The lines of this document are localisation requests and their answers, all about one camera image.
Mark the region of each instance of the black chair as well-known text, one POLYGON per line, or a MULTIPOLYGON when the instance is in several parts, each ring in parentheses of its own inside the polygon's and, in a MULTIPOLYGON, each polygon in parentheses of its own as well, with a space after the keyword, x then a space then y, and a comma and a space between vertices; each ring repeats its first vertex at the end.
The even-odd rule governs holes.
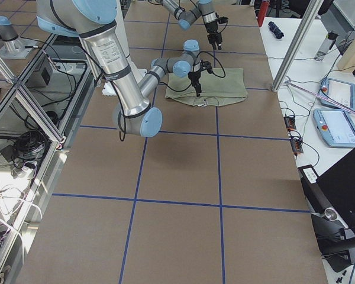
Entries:
MULTIPOLYGON (((333 1, 334 0, 325 0, 318 11, 318 15, 325 14, 329 10, 330 5, 333 3, 333 1)), ((302 18, 306 11, 306 8, 309 5, 309 2, 310 0, 289 0, 289 9, 299 14, 300 18, 302 18)))

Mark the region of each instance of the green towel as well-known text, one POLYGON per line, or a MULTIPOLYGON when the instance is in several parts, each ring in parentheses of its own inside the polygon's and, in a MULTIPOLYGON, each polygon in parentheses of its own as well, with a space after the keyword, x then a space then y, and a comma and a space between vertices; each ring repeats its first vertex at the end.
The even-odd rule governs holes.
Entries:
MULTIPOLYGON (((213 68, 218 76, 223 75, 221 68, 213 68)), ((175 92, 169 88, 166 91, 166 98, 174 99, 187 105, 197 105, 205 107, 207 105, 234 104, 244 101, 247 98, 246 87, 243 83, 242 68, 225 68, 226 77, 218 78, 208 72, 201 73, 200 84, 202 88, 201 96, 196 97, 194 87, 189 87, 184 92, 175 92)), ((174 74, 169 74, 168 85, 175 90, 184 89, 190 84, 188 77, 180 78, 174 74)))

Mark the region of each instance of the black screen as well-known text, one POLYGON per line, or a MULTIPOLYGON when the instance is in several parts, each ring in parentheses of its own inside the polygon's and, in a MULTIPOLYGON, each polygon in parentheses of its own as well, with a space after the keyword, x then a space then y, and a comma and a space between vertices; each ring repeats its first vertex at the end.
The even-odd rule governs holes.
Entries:
POLYGON ((355 233, 355 148, 322 174, 317 183, 355 233))

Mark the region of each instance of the blue and white device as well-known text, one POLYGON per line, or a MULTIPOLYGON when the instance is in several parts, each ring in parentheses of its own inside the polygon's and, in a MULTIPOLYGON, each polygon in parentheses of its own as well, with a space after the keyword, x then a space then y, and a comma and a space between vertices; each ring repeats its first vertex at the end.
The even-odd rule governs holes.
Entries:
POLYGON ((315 109, 313 116, 319 133, 330 147, 355 147, 355 125, 348 113, 341 109, 315 109))
MULTIPOLYGON (((355 85, 352 83, 326 78, 321 85, 318 94, 320 96, 327 96, 345 107, 355 110, 355 85)), ((321 104, 327 107, 336 108, 330 102, 321 100, 321 104)))

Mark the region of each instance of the white table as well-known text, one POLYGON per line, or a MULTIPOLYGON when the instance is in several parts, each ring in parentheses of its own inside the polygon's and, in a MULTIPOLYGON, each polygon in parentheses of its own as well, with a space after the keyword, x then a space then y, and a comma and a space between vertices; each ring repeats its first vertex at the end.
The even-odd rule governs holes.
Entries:
MULTIPOLYGON (((275 77, 279 67, 283 61, 283 57, 286 54, 286 51, 293 39, 293 36, 296 33, 300 19, 287 19, 287 18, 265 18, 263 26, 260 28, 262 34, 262 39, 264 47, 266 49, 266 54, 269 57, 269 66, 271 69, 272 76, 275 77), (269 31, 268 23, 273 21, 284 33, 284 37, 281 40, 278 40, 274 35, 269 31)), ((321 20, 314 20, 306 38, 301 45, 296 59, 308 59, 313 58, 317 53, 322 41, 325 39, 328 31, 323 26, 321 20)), ((295 60, 291 68, 288 71, 288 76, 292 80, 306 82, 306 81, 320 81, 330 70, 330 67, 333 65, 334 60, 339 55, 338 50, 335 50, 336 47, 333 47, 333 52, 327 54, 325 59, 322 62, 317 62, 313 59, 309 60, 295 60)), ((345 72, 331 72, 328 76, 329 78, 339 79, 355 84, 355 77, 352 73, 345 72)), ((319 89, 319 83, 294 83, 298 86, 301 86, 311 92, 317 93, 319 89)), ((296 115, 308 115, 308 111, 303 109, 301 106, 297 105, 294 100, 310 109, 311 102, 314 101, 315 97, 300 91, 296 88, 290 87, 292 94, 289 92, 289 89, 286 86, 283 86, 279 89, 278 96, 281 101, 281 107, 286 107, 285 103, 288 105, 288 108, 292 109, 296 115)), ((322 106, 319 100, 316 100, 312 111, 316 108, 326 108, 322 106)), ((327 169, 329 169, 334 163, 339 161, 344 155, 346 155, 351 149, 340 149, 340 148, 330 148, 328 147, 323 139, 321 138, 317 127, 314 123, 312 111, 309 117, 296 117, 296 127, 299 133, 303 135, 304 125, 306 119, 308 122, 305 128, 304 142, 311 145, 313 148, 319 152, 320 161, 316 165, 315 170, 319 175, 323 174, 327 169)), ((355 115, 351 115, 351 118, 355 124, 355 115)), ((306 164, 315 164, 317 161, 317 154, 310 149, 308 146, 303 146, 304 154, 300 154, 297 157, 296 164, 297 166, 304 166, 306 164)), ((324 266, 327 272, 327 278, 329 283, 334 283, 338 277, 343 276, 340 273, 334 272, 330 265, 324 260, 324 266)), ((343 276, 343 283, 348 283, 352 267, 347 269, 347 274, 343 276)), ((353 277, 352 284, 355 284, 355 273, 353 277)))

